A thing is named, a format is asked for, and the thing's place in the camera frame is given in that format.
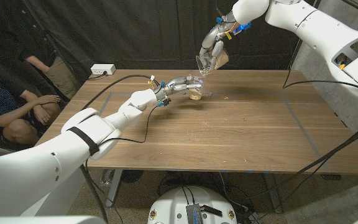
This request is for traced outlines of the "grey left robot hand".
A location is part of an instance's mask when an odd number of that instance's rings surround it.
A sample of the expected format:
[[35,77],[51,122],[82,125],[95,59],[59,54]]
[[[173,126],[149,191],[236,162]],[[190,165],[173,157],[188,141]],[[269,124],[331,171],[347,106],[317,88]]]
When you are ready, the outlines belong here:
[[163,100],[168,95],[172,95],[187,89],[200,90],[203,86],[203,81],[200,77],[193,75],[176,77],[165,84],[161,84],[154,90],[157,100]]

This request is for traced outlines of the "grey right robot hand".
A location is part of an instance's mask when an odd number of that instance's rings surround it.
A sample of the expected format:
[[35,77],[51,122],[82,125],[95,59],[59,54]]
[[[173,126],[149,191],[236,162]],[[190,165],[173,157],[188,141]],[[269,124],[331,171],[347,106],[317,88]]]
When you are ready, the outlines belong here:
[[202,76],[213,73],[229,61],[229,56],[224,49],[223,38],[231,38],[230,31],[236,25],[233,12],[230,11],[226,16],[220,17],[218,22],[204,38],[199,56],[196,57],[200,73]]

